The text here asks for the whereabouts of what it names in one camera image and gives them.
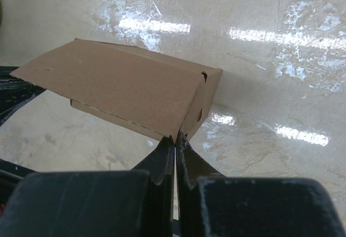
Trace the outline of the brown cardboard box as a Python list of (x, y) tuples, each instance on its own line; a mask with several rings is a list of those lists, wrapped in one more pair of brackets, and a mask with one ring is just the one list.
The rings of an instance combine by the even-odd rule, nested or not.
[(196, 134), (222, 70), (135, 46), (77, 38), (11, 76), (68, 98), (75, 109), (160, 140)]

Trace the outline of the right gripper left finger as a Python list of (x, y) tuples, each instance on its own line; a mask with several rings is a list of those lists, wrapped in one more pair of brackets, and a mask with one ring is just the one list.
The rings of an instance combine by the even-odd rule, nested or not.
[(172, 138), (131, 170), (36, 172), (1, 161), (1, 236), (172, 236)]

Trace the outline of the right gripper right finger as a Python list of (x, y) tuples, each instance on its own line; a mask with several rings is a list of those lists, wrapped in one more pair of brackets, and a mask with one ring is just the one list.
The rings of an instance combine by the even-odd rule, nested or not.
[(316, 180), (227, 177), (183, 133), (176, 140), (176, 165), (181, 236), (345, 236)]

